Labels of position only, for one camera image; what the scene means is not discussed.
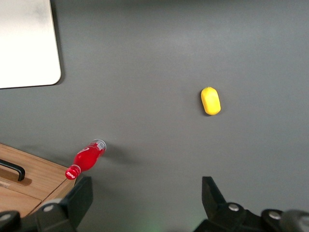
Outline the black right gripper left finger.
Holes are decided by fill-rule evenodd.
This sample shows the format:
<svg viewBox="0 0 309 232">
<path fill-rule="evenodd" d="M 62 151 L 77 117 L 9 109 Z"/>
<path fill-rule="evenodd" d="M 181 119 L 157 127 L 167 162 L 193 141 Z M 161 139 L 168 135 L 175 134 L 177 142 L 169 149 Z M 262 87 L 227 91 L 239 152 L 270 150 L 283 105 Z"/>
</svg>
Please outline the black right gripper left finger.
<svg viewBox="0 0 309 232">
<path fill-rule="evenodd" d="M 21 219 L 23 232 L 75 232 L 93 202 L 92 178 L 83 177 L 61 200 Z"/>
</svg>

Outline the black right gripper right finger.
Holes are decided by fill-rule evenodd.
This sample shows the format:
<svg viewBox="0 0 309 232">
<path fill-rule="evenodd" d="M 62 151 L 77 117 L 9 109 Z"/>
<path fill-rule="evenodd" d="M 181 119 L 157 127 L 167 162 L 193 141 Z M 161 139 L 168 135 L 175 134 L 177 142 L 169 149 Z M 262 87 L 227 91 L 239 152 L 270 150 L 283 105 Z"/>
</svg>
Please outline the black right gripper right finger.
<svg viewBox="0 0 309 232">
<path fill-rule="evenodd" d="M 202 203 L 207 215 L 196 232 L 261 232 L 260 217 L 238 203 L 227 202 L 210 176 L 202 178 Z"/>
</svg>

